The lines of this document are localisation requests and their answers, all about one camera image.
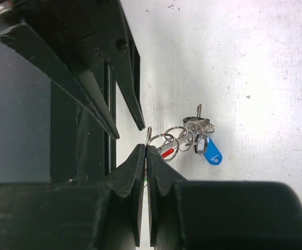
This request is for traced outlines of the keyring bunch with coloured tags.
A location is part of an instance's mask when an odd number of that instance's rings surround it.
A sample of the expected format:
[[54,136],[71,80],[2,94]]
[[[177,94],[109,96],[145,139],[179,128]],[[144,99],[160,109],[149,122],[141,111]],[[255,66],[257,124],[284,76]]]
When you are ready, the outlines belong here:
[[202,117],[202,104],[197,106],[195,116],[183,118],[181,126],[168,128],[164,133],[152,135],[152,128],[148,127],[146,145],[162,138],[162,144],[157,147],[158,153],[167,163],[173,161],[178,153],[193,150],[196,155],[203,155],[206,161],[213,166],[222,163],[222,154],[211,139],[215,126],[210,119]]

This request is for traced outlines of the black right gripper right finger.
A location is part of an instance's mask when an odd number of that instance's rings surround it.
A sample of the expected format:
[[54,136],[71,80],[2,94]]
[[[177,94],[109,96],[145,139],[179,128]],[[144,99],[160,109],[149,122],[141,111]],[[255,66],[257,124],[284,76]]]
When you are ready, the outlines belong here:
[[302,204],[286,184],[190,181],[146,150],[154,249],[302,249]]

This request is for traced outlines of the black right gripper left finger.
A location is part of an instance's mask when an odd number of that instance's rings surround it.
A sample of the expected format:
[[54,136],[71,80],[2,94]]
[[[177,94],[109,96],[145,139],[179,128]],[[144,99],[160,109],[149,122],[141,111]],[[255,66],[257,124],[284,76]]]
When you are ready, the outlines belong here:
[[0,249],[136,249],[145,145],[88,184],[1,183]]

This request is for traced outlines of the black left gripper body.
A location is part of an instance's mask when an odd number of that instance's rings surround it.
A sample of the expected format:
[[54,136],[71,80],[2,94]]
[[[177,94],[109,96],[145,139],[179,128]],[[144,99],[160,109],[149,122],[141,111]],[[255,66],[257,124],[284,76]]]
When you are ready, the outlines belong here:
[[120,1],[0,1],[0,41],[24,59],[57,57],[130,75],[130,29]]

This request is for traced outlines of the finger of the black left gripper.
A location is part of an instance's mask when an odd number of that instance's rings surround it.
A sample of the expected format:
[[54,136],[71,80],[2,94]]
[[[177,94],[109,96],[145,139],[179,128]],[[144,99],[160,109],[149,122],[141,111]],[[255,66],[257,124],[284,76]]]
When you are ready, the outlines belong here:
[[140,102],[140,55],[120,1],[108,1],[109,58],[119,89],[130,114],[141,131],[145,121]]
[[81,104],[113,138],[120,135],[92,72],[82,65],[68,67],[26,22],[0,22],[0,42],[47,75]]

